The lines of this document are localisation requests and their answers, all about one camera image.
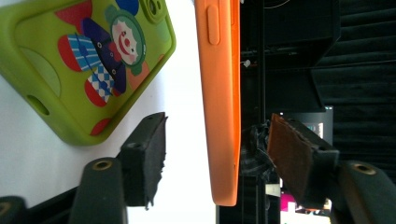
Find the white surface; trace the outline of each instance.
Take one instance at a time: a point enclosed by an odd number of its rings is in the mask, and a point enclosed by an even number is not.
[[[21,0],[2,0],[0,7]],[[83,167],[114,157],[145,116],[164,111],[167,154],[154,206],[129,208],[131,223],[215,223],[205,145],[194,8],[166,1],[177,50],[115,132],[101,145],[62,142],[0,77],[0,196],[22,196],[29,207],[78,185]]]
[[[305,215],[291,212],[280,212],[281,224],[331,224],[328,217]]]

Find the black bracket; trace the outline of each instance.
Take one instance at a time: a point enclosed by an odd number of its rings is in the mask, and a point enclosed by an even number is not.
[[[332,201],[332,223],[396,223],[396,186],[373,165],[339,161],[339,151],[300,121],[273,114],[268,155],[296,202],[321,209]]]
[[[78,187],[32,208],[19,196],[0,198],[0,223],[127,223],[127,206],[153,204],[165,159],[163,112],[143,118],[117,158],[89,162]]]

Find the cable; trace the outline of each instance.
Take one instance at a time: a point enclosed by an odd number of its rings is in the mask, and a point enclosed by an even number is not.
[[[341,63],[341,64],[334,64],[334,65],[318,65],[318,66],[304,66],[304,67],[299,67],[295,69],[312,69],[312,70],[317,70],[317,69],[332,69],[332,68],[348,68],[348,67],[357,67],[357,66],[367,66],[367,65],[380,65],[384,63],[396,63],[396,60],[391,59],[391,60],[385,60],[385,61],[379,61],[379,62],[364,62],[364,63]],[[290,68],[270,68],[267,69],[267,72],[282,72],[282,71],[289,71]]]
[[[274,6],[274,7],[264,7],[264,8],[266,8],[266,9],[272,9],[272,8],[276,8],[276,7],[282,7],[283,5],[287,4],[289,1],[290,1],[290,0],[286,0],[285,2],[283,2],[283,3],[279,4],[279,5],[276,5],[276,6]]]

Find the clown illustration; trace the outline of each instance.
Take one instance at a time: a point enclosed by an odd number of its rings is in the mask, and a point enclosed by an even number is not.
[[[74,24],[78,30],[62,36],[58,50],[70,69],[92,72],[84,89],[97,106],[105,106],[111,96],[125,93],[127,70],[138,76],[145,62],[145,37],[134,17],[138,2],[119,0],[117,3],[120,9],[110,5],[105,11],[109,32],[91,18],[91,1],[57,12],[59,18]]]

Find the green phone case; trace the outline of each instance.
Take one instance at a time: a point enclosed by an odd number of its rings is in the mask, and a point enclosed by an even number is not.
[[[0,74],[66,143],[105,141],[176,48],[164,0],[0,8]]]

